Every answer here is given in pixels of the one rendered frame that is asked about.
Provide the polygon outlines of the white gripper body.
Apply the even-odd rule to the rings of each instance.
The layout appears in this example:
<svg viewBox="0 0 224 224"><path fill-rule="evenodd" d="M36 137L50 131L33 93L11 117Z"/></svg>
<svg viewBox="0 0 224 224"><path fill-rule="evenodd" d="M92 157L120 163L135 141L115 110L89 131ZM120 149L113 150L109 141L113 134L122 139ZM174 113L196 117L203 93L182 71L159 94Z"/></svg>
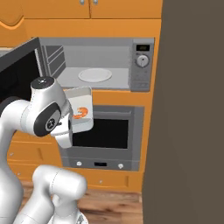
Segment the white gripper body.
<svg viewBox="0 0 224 224"><path fill-rule="evenodd" d="M72 116L70 113L65 115L59 120L58 125L51 132L51 136L54 137L63 149L70 148L72 146Z"/></svg>

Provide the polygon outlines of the orange shrimp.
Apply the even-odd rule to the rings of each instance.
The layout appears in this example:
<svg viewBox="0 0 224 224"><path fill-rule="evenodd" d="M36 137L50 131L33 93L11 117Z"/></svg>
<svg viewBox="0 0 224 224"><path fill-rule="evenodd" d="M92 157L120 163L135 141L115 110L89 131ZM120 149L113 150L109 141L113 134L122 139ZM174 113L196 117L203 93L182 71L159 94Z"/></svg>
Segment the orange shrimp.
<svg viewBox="0 0 224 224"><path fill-rule="evenodd" d="M88 109L85 107L77 108L78 113L73 115L73 119L81 119L88 114Z"/></svg>

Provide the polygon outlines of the white tupperware container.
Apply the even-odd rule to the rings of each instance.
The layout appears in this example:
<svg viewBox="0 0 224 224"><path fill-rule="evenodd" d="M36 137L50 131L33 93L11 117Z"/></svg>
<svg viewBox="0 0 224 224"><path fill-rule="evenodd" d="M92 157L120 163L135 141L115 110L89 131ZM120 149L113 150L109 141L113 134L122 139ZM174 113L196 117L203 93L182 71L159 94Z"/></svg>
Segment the white tupperware container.
<svg viewBox="0 0 224 224"><path fill-rule="evenodd" d="M94 126L92 89L90 87L71 88L66 90L65 94L73 109L73 115L78 113L77 108L88 109L87 115L81 119L73 119L72 115L73 133L91 130Z"/></svg>

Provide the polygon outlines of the black oven door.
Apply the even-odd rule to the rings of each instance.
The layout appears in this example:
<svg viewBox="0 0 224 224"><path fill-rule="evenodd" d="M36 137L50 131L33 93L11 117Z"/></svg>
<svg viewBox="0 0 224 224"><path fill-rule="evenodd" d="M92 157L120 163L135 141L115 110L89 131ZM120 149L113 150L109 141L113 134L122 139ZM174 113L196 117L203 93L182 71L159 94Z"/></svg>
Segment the black oven door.
<svg viewBox="0 0 224 224"><path fill-rule="evenodd" d="M130 129L133 115L130 108L118 111L94 112L94 127L73 134L73 145L60 148L60 155L68 158L131 159Z"/></svg>

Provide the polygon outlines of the white microwave turntable plate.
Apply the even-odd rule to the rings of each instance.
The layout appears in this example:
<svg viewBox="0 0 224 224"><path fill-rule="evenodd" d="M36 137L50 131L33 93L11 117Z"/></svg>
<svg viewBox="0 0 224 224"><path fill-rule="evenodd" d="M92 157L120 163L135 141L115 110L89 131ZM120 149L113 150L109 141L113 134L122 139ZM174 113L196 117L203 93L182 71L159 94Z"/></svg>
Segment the white microwave turntable plate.
<svg viewBox="0 0 224 224"><path fill-rule="evenodd" d="M112 73L104 68L89 68L80 72L78 77L81 81L96 83L107 81L112 77Z"/></svg>

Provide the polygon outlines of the black microwave door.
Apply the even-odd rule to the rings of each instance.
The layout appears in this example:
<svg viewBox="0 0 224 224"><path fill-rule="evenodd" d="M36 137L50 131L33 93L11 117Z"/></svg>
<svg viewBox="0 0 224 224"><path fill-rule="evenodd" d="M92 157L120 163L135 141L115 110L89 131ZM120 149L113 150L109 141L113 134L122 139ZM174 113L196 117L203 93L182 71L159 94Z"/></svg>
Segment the black microwave door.
<svg viewBox="0 0 224 224"><path fill-rule="evenodd" d="M31 99L31 82L47 76L39 38L19 45L0 57L0 102L10 96Z"/></svg>

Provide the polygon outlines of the grey microwave oven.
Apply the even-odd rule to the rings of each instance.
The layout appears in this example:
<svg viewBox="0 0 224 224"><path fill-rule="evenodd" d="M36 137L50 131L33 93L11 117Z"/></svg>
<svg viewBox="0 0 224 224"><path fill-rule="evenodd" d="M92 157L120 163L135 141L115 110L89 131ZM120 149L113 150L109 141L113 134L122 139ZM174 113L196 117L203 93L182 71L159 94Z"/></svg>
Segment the grey microwave oven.
<svg viewBox="0 0 224 224"><path fill-rule="evenodd" d="M154 53L153 38L41 38L45 67L63 88L90 86L93 89L148 92ZM146 67L137 57L146 55ZM102 82L85 82L78 74L89 68L104 68L112 77Z"/></svg>

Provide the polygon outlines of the grey microwave knob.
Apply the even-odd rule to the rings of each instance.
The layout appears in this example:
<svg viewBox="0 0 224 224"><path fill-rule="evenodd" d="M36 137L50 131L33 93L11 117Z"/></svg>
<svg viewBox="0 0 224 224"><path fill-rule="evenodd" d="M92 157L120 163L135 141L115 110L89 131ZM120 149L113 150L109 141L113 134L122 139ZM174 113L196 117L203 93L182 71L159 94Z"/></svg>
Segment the grey microwave knob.
<svg viewBox="0 0 224 224"><path fill-rule="evenodd" d="M146 67L149 64L150 60L146 55L140 55L136 59L136 64L139 67Z"/></svg>

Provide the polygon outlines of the orange cupboard door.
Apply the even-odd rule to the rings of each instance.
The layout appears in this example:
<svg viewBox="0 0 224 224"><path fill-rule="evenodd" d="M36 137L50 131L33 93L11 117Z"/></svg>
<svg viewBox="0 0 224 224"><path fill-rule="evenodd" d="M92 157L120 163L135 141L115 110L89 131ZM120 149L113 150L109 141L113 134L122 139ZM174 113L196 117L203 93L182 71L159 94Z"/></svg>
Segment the orange cupboard door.
<svg viewBox="0 0 224 224"><path fill-rule="evenodd" d="M91 18L161 18L163 0L90 0Z"/></svg>
<svg viewBox="0 0 224 224"><path fill-rule="evenodd" d="M89 18L89 4L80 0L20 0L24 17L29 19Z"/></svg>

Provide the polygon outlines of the grey built-in oven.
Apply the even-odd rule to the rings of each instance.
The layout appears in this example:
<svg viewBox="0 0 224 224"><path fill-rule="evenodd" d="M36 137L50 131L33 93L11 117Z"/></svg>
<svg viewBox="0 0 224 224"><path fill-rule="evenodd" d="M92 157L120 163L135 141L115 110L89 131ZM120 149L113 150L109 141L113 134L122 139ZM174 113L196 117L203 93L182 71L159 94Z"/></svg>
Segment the grey built-in oven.
<svg viewBox="0 0 224 224"><path fill-rule="evenodd" d="M69 168L88 168L102 170L122 170L137 171L140 163L140 150L142 142L142 132L144 123L144 107L135 106L94 106L93 112L96 110L108 111L109 109L124 111L130 108L133 115L133 127L130 129L131 143L131 159L100 159L100 158L83 158L83 157L62 157L62 164ZM81 161L82 165L77 166L77 162ZM123 164L123 168L119 169L118 165Z"/></svg>

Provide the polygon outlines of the dark grey-brown fridge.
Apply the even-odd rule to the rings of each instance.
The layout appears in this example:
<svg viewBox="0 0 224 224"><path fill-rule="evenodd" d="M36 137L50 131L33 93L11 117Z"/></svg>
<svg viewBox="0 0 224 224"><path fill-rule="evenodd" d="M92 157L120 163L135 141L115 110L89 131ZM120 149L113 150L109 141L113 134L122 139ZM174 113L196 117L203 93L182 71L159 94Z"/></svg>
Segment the dark grey-brown fridge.
<svg viewBox="0 0 224 224"><path fill-rule="evenodd" d="M224 224L224 0L164 0L143 224Z"/></svg>

